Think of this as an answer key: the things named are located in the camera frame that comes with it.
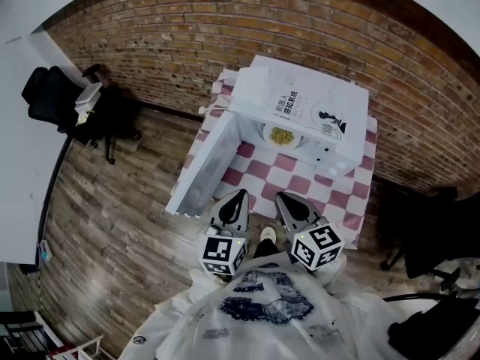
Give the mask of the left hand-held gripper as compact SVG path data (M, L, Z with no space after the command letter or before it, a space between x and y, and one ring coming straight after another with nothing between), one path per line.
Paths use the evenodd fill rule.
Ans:
M198 260L205 272L223 276L236 274L247 256L247 239L228 230L245 232L248 211L249 194L245 189L228 193L211 208L210 224L214 226L206 228L198 245Z

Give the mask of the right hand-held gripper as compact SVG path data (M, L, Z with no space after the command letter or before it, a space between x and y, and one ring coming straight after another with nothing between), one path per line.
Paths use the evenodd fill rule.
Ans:
M338 258L344 239L334 223L320 218L311 201L294 193L276 193L276 209L286 231L295 233L290 249L293 259L316 271Z

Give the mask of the white plate of yellow food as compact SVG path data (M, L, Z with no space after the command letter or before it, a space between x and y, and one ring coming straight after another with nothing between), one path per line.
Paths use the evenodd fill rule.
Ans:
M300 134L268 124L263 127L262 136L267 146L280 152L293 150L302 141Z

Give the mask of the white microwave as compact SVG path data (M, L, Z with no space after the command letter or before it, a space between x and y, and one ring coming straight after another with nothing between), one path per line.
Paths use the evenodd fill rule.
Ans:
M204 108L214 118L166 211L199 217L238 147L250 143L302 161L330 179L360 165L369 93L352 82L256 55L249 67L225 70Z

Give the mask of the person's right forearm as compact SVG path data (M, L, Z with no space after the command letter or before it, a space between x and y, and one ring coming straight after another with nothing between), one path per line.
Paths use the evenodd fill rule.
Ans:
M346 264L347 257L341 253L336 260L316 270L313 276L329 294L342 293L346 288L343 277Z

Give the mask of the person's left forearm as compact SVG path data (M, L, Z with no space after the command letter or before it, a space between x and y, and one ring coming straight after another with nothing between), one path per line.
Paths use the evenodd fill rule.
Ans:
M223 289L227 285L227 282L221 280L219 277L205 273L198 268L191 269L189 275L192 280L189 296L192 299L201 299L214 291Z

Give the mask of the pink white checkered tablecloth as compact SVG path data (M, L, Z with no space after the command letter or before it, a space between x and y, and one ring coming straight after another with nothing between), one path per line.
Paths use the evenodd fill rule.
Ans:
M213 116L205 115L178 181L214 124ZM315 173L311 166L293 157L279 152L263 152L254 145L243 142L211 199L220 199L233 191L245 189L250 197L250 211L274 219L278 216L276 193L285 191L297 194L310 200L320 215L336 224L346 248L353 249L358 244L370 194L376 135L377 121L367 114L362 161L359 166L338 178Z

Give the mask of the person's black trouser leg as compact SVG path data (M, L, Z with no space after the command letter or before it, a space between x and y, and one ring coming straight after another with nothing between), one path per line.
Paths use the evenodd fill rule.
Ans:
M253 258L267 257L278 254L279 250L270 238L263 239L257 246Z

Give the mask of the person's white printed shirt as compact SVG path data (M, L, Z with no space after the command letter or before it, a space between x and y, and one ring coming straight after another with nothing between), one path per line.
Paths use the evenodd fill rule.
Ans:
M223 289L157 304L119 360L406 360L388 336L403 310L343 278L332 295L283 252L252 259Z

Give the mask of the white book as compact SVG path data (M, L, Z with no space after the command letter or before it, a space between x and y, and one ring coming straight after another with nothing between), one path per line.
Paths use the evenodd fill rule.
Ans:
M332 88L308 91L287 86L271 96L268 109L273 116L314 129L333 140L346 136L347 99Z

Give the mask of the black padded office chair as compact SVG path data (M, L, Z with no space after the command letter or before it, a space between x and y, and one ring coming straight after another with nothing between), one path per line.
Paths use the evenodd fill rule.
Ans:
M441 290L452 290L461 269L448 273L437 266L446 260L480 259L480 191L465 199L457 196L456 187L444 187L434 196L404 196L384 205L379 228L393 233L400 247L380 268L389 271L404 258L408 278L434 275L442 279Z

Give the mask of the black bag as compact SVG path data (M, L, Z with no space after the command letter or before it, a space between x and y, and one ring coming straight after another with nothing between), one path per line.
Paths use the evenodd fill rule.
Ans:
M440 360L466 335L480 318L477 298L435 293L390 296L385 302L427 299L437 304L426 312L414 313L388 328L388 343L408 360Z

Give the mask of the stack of white boxes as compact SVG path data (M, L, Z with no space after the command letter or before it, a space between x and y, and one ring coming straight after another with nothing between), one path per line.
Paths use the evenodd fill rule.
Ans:
M101 96L102 88L103 85L101 82L89 84L76 99L74 107L78 114L76 126L84 124L89 115L94 112L94 107Z

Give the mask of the black mesh office chair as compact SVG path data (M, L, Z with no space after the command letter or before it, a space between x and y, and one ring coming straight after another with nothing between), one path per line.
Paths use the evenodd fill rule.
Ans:
M91 80L89 84L102 83L97 75L100 68L99 64L94 64L85 70L83 76ZM102 85L94 112L79 126L76 126L75 101L86 86L70 80L60 67L35 68L22 90L22 98L28 104L29 118L55 125L60 134L95 148L100 140L104 140L105 160L113 165L116 162L113 156L116 140L136 142L142 134L134 127L138 115L134 103L117 85Z

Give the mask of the black metal rack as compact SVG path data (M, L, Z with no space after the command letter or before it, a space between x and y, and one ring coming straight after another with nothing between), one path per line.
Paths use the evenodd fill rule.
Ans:
M46 360L47 345L29 336L43 328L34 311L0 312L0 328L7 332L0 337L0 360Z

